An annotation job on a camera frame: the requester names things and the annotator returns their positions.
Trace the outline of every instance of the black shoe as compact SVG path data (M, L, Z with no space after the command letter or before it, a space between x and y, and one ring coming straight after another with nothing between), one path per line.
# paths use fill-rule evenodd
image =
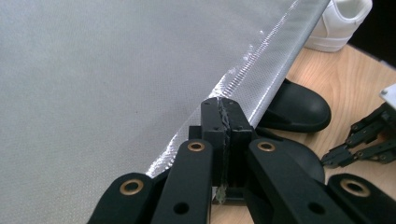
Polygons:
M326 128L331 118L332 111L320 95L285 79L258 127L314 133Z

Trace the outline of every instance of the white sneaker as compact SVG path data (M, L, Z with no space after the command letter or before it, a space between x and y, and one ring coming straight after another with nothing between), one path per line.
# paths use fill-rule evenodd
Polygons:
M305 42L305 47L327 52L341 49L372 6L372 0L331 0Z

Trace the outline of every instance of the white object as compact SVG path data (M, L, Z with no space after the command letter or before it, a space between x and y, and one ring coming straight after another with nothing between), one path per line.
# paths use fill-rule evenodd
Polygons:
M379 95L396 110L396 84L386 87Z
M372 0L331 0L305 47L336 52L352 37L373 6Z

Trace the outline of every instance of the wooden table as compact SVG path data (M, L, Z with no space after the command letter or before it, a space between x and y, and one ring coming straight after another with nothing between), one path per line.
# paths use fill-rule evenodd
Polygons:
M335 53L303 49L288 79L320 94L332 109L332 121L319 133L276 133L303 143L321 158L329 149L344 143L351 124L383 103L378 94L396 83L396 71L350 46ZM325 171L326 181L340 173L361 176L396 200L396 162L382 165L357 161ZM213 205L211 223L253 223L253 220L245 206Z

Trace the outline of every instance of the screw hole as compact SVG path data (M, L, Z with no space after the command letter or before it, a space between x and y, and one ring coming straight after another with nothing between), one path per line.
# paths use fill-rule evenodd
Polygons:
M274 151L274 150L275 150L275 146L272 145L271 143L268 143L268 142L260 142L260 143L257 145L257 147L258 147L260 150L267 151L267 152L270 152L270 151Z
M326 210L323 208L322 205L318 203L310 203L308 205L309 210L311 210L313 213L318 214L318 215L323 215L326 213Z
M340 184L346 192L357 197L368 197L371 194L365 185L354 179L342 179Z
M144 184L139 179L131 179L122 183L120 186L120 193L125 196L134 195L142 190Z
M204 150L205 145L199 142L192 142L187 145L187 148L191 151L201 151Z
M189 205L186 203L177 203L174 206L174 211L175 213L179 214L179 215L183 215L189 212Z
M129 190L129 191L136 190L137 188L139 188L139 185L137 183L135 183L135 182L132 182L132 183L129 183L129 184L125 185L125 189Z

